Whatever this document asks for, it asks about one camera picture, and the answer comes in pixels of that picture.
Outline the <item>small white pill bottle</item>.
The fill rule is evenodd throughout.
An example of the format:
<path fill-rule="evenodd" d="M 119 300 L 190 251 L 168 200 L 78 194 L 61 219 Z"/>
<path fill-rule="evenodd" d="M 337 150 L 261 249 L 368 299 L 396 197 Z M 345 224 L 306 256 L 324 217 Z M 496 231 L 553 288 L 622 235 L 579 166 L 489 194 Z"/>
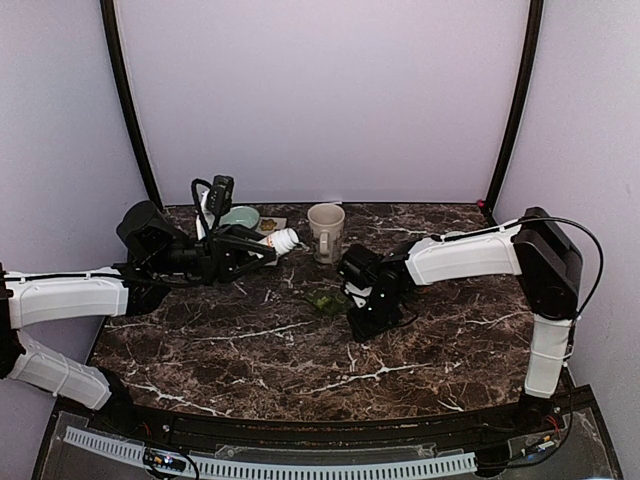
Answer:
<path fill-rule="evenodd" d="M 299 245 L 300 240 L 294 229 L 285 228 L 264 237 L 261 243 L 272 248 L 277 257 L 281 257 L 295 249 Z"/>

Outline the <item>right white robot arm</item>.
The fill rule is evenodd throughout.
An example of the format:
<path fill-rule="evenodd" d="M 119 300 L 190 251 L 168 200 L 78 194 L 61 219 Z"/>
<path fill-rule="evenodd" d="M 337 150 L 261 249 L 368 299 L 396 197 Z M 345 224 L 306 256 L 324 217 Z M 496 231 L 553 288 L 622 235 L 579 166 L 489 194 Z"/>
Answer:
<path fill-rule="evenodd" d="M 510 413 L 521 434 L 549 416 L 546 402 L 573 353 L 575 329 L 593 293 L 582 296 L 584 258 L 566 227 L 592 233 L 576 221 L 531 207 L 516 220 L 471 232 L 433 234 L 386 254 L 355 244 L 339 261 L 342 291 L 352 301 L 352 337 L 366 342 L 407 325 L 409 296 L 445 282 L 508 276 L 533 315 L 533 336 L 523 394 Z"/>

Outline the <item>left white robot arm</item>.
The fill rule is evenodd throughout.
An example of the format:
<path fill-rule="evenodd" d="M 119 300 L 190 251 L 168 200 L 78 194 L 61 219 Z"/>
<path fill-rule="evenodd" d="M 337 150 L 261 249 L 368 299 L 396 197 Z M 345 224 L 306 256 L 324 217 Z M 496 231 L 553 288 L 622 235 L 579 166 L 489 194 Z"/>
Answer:
<path fill-rule="evenodd" d="M 85 272 L 1 274 L 1 376 L 101 411 L 117 434 L 131 436 L 141 427 L 141 415 L 118 376 L 42 345 L 25 327 L 149 314 L 173 290 L 231 282 L 290 249 L 241 225 L 192 238 L 151 201 L 134 205 L 116 232 L 128 250 L 124 263 Z"/>

